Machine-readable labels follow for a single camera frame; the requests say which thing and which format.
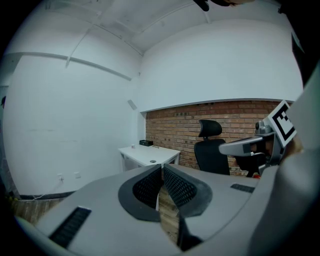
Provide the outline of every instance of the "white wall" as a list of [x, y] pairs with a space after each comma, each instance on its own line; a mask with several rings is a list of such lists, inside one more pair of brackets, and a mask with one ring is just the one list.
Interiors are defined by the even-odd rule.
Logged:
[[[87, 65], [22, 56], [7, 92], [4, 145], [20, 194], [74, 191], [120, 172], [132, 141], [130, 82]], [[74, 172], [81, 178], [75, 179]], [[57, 174], [65, 180], [59, 183]]]
[[144, 112], [207, 101], [294, 101], [302, 90], [289, 29], [222, 20], [188, 28], [148, 50], [134, 102]]
[[[91, 27], [89, 22], [40, 5], [21, 25], [5, 54], [40, 53], [68, 57]], [[115, 35], [94, 26], [72, 55], [129, 78], [138, 75], [142, 56]]]
[[10, 54], [2, 57], [0, 62], [0, 86], [10, 86], [20, 58], [20, 54]]
[[[139, 86], [139, 78], [135, 77], [130, 81], [130, 91], [128, 93], [130, 94], [130, 99], [133, 99], [133, 96], [135, 92], [137, 91], [137, 88]], [[135, 100], [133, 101], [133, 104], [135, 106], [138, 105], [138, 102]], [[140, 140], [146, 139], [146, 114], [140, 113], [140, 110], [137, 108], [134, 110], [134, 114], [132, 115], [132, 143], [139, 144]]]

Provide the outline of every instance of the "mesh panel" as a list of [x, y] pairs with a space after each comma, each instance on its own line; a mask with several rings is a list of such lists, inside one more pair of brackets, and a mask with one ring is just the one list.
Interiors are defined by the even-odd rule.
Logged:
[[177, 207], [188, 203], [197, 193], [196, 186], [167, 168], [164, 169], [164, 184]]
[[155, 209], [157, 205], [158, 193], [162, 185], [163, 181], [161, 178], [161, 169], [159, 168], [134, 184], [132, 190], [134, 196], [140, 202]]

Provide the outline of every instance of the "white desk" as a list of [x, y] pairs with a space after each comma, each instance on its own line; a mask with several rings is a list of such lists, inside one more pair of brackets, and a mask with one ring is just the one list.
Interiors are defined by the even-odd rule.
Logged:
[[122, 147], [119, 148], [119, 151], [121, 153], [121, 168], [123, 171], [126, 171], [126, 158], [136, 162], [141, 167], [156, 164], [161, 164], [164, 167], [164, 164], [169, 164], [172, 161], [176, 165], [179, 164], [180, 151], [169, 148], [135, 145], [135, 148], [131, 148], [131, 146]]

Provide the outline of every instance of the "small black box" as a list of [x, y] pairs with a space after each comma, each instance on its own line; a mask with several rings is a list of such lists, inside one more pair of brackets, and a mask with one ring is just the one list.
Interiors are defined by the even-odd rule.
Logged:
[[154, 142], [153, 141], [151, 141], [151, 140], [140, 140], [140, 143], [139, 143], [140, 145], [143, 145], [143, 146], [147, 146], [147, 147], [149, 147], [149, 146], [152, 146], [153, 144], [154, 144]]

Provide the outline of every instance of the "wall outlet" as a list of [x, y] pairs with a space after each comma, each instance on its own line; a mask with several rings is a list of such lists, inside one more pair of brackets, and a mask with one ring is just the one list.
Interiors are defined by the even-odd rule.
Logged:
[[78, 171], [74, 172], [74, 177], [75, 177], [76, 179], [81, 178], [80, 172], [78, 172]]
[[62, 175], [62, 173], [58, 173], [57, 174], [59, 181], [64, 182], [64, 176]]

